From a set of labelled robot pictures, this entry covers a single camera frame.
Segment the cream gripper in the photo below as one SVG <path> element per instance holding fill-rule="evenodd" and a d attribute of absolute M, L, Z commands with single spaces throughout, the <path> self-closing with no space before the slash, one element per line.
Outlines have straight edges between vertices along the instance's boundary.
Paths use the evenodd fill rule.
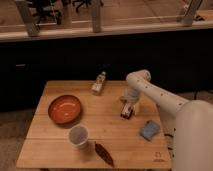
<path fill-rule="evenodd" d="M 125 103 L 130 103 L 126 100 L 126 98 L 124 96 L 120 97 L 120 101 L 123 103 L 123 106 L 124 106 Z M 132 104 L 132 107 L 133 107 L 133 113 L 132 114 L 139 112 L 139 110 L 140 110 L 140 104 L 139 103 Z"/>

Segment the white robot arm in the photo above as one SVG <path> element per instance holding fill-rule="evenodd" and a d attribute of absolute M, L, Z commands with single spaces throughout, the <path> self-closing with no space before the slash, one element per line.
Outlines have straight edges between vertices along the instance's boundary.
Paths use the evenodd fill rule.
<path fill-rule="evenodd" d="M 143 69 L 126 76 L 124 99 L 137 103 L 140 93 L 175 117 L 172 171 L 213 171 L 213 104 L 188 100 L 151 83 Z"/>

